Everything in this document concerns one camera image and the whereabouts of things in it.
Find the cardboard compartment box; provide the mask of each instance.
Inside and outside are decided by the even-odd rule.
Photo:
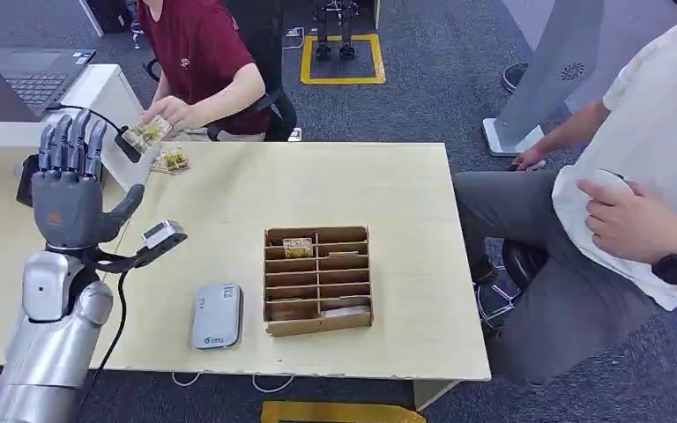
[[[264,320],[274,337],[372,325],[364,226],[274,228],[264,240]]]

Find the person's arm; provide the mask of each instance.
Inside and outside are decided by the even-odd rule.
[[[526,170],[542,161],[550,152],[588,145],[610,114],[611,110],[606,108],[603,100],[592,101],[538,143],[518,154],[512,166],[517,166],[516,170]]]
[[[265,94],[264,79],[227,10],[205,6],[200,12],[197,44],[200,60],[207,72],[232,82],[194,105],[173,96],[155,101],[142,116],[142,122],[161,115],[173,126],[201,128],[242,112]]]
[[[266,85],[261,72],[255,63],[248,63],[234,74],[230,85],[193,105],[196,109],[194,115],[203,122],[203,126],[242,112],[263,97],[265,92]]]
[[[254,63],[242,66],[232,82],[218,93],[194,105],[172,95],[153,101],[141,121],[149,123],[156,115],[181,128],[201,128],[209,122],[242,112],[265,94],[265,83]]]
[[[677,216],[644,186],[628,182],[627,193],[588,181],[577,186],[592,197],[585,224],[593,242],[612,256],[654,264],[677,254]]]
[[[535,147],[543,152],[552,152],[588,145],[610,114],[611,110],[606,108],[603,100],[595,100],[559,128],[546,134]]]
[[[168,95],[170,95],[170,83],[167,81],[165,76],[165,71],[160,72],[160,82],[157,84],[157,91],[154,93],[154,98],[152,103],[158,100],[162,100]]]
[[[660,47],[668,44],[669,39],[673,38],[676,27],[668,33],[661,35],[650,44],[646,45],[637,53],[624,68],[609,87],[606,95],[601,100],[595,100],[588,104],[568,121],[557,129],[546,134],[538,143],[531,148],[521,152],[512,162],[512,167],[517,166],[517,170],[526,170],[543,159],[555,150],[573,148],[588,145],[595,136],[596,132],[603,122],[608,119],[611,111],[616,110],[624,98],[632,82],[642,68]]]

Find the maroon t-shirt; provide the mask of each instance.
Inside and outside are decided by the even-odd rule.
[[[160,20],[138,1],[138,22],[165,71],[172,95],[197,103],[232,83],[253,58],[237,33],[237,24],[220,0],[166,0]],[[269,126],[269,111],[227,118],[233,134],[259,134]]]

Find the desk leg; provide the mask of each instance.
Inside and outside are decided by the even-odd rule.
[[[461,381],[413,381],[413,402],[420,412]]]

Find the man's hand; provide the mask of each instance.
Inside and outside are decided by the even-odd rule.
[[[548,154],[547,151],[539,147],[540,143],[537,143],[524,152],[518,154],[518,156],[512,160],[512,165],[510,168],[517,166],[515,170],[527,170],[528,167],[531,167],[540,161],[542,161]]]
[[[200,112],[201,107],[191,106],[175,96],[168,95],[157,100],[141,116],[141,123],[147,124],[156,115],[162,116],[176,128],[201,128],[206,125],[206,117]]]
[[[627,184],[633,193],[588,181],[577,183],[592,197],[585,224],[593,231],[593,242],[608,254],[641,263],[653,264],[677,254],[677,216],[644,186]]]

